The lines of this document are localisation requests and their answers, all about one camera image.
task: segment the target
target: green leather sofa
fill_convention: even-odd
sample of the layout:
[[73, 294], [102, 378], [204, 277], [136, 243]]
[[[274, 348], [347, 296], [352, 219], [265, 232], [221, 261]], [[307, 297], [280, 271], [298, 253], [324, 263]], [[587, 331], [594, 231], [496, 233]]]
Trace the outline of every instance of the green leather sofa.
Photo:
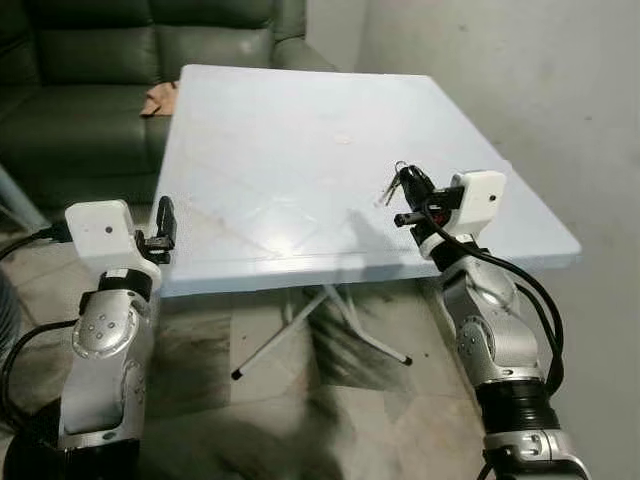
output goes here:
[[139, 116], [150, 86], [189, 63], [333, 70], [305, 23], [305, 0], [0, 0], [0, 164], [41, 207], [150, 202], [170, 122]]

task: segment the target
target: table leg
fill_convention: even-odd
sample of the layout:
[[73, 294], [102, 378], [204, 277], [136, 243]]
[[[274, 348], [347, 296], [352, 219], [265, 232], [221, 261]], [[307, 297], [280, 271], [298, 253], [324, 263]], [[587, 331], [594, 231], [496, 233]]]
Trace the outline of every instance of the table leg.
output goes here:
[[2, 165], [0, 165], [0, 196], [5, 201], [7, 209], [17, 217], [20, 226], [29, 233], [51, 225]]
[[293, 321], [293, 302], [291, 301], [291, 289], [284, 289], [284, 321], [289, 325]]
[[396, 352], [393, 348], [373, 338], [371, 335], [369, 335], [367, 332], [364, 331], [364, 328], [362, 328], [362, 324], [358, 319], [356, 309], [353, 305], [353, 297], [351, 296], [351, 292], [349, 291], [348, 287], [345, 287], [345, 289], [346, 289], [347, 303], [345, 303], [345, 301], [342, 299], [342, 297], [340, 296], [340, 294], [338, 293], [338, 291], [333, 285], [324, 285], [325, 292], [327, 292], [331, 301], [333, 301], [333, 303], [336, 304], [336, 307], [338, 307], [338, 309], [340, 310], [340, 313], [342, 314], [344, 319], [347, 321], [349, 326], [353, 329], [354, 333], [358, 337], [360, 337], [362, 340], [367, 342], [369, 345], [371, 345], [372, 347], [377, 348], [381, 352], [386, 353], [387, 355], [395, 358], [396, 360], [404, 363], [405, 365], [411, 365], [413, 363], [413, 360], [411, 359], [411, 357], [408, 357], [402, 353]]
[[[276, 345], [278, 345], [278, 343], [280, 343], [286, 337], [291, 335], [302, 324], [303, 320], [306, 319], [311, 314], [311, 312], [315, 310], [315, 308], [318, 305], [320, 305], [322, 302], [325, 301], [325, 299], [327, 298], [327, 295], [328, 293], [325, 290], [321, 290], [320, 292], [318, 292], [318, 294], [315, 297], [313, 297], [313, 299], [307, 304], [307, 306], [304, 307], [300, 311], [300, 313], [298, 313], [298, 315], [296, 315], [295, 318], [291, 320], [291, 322], [289, 322], [289, 324], [286, 327], [284, 327], [282, 330], [276, 333], [273, 336], [273, 338], [271, 338], [267, 343], [265, 343], [262, 347], [260, 347], [253, 355], [251, 355], [251, 357], [249, 357], [249, 359], [246, 362], [244, 362], [240, 367], [235, 369], [231, 373], [231, 378], [233, 378], [234, 380], [238, 380], [245, 373], [247, 373], [247, 370], [249, 370], [258, 360], [260, 360], [260, 358], [262, 358], [264, 355], [269, 353], [273, 348], [276, 347]], [[285, 307], [285, 316], [287, 316], [286, 312], [288, 308], [289, 307]]]

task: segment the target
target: sofa cushion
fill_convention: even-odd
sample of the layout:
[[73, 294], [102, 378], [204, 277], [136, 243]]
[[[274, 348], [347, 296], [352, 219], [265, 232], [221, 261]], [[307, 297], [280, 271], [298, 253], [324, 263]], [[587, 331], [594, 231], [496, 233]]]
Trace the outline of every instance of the sofa cushion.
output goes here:
[[42, 30], [40, 62], [47, 83], [158, 82], [151, 27]]
[[154, 21], [169, 25], [262, 28], [271, 20], [272, 0], [150, 0]]
[[16, 178], [102, 177], [155, 170], [147, 161], [145, 86], [44, 87], [0, 120], [0, 158]]
[[38, 82], [33, 36], [20, 0], [0, 0], [0, 84]]
[[158, 25], [162, 80], [178, 80], [190, 63], [263, 67], [270, 64], [273, 33], [269, 29]]
[[20, 179], [20, 186], [29, 198], [44, 208], [68, 207], [75, 202], [114, 199], [124, 200], [129, 205], [152, 203], [157, 184], [157, 172], [101, 178], [74, 177], [71, 172], [67, 177], [55, 179]]
[[33, 96], [39, 87], [35, 85], [0, 87], [0, 120], [13, 111], [27, 98]]
[[148, 0], [25, 1], [37, 28], [122, 28], [151, 24]]

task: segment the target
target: sofa backrest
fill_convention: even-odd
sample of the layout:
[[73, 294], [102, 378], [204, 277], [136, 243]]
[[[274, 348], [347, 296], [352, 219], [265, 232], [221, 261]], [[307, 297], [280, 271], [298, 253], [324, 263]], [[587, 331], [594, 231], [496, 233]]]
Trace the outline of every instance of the sofa backrest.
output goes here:
[[305, 0], [1, 0], [0, 84], [154, 84], [189, 63], [269, 67]]

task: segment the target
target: black base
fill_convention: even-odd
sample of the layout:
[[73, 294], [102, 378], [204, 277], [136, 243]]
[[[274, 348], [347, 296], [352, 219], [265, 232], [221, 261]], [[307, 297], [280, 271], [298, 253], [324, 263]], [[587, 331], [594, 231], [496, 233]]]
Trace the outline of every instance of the black base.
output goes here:
[[521, 430], [558, 430], [560, 423], [540, 380], [513, 380], [480, 385], [476, 398], [488, 434]]
[[5, 480], [133, 480], [137, 471], [139, 442], [123, 441], [104, 447], [56, 449], [60, 401], [40, 410], [13, 438], [4, 462]]

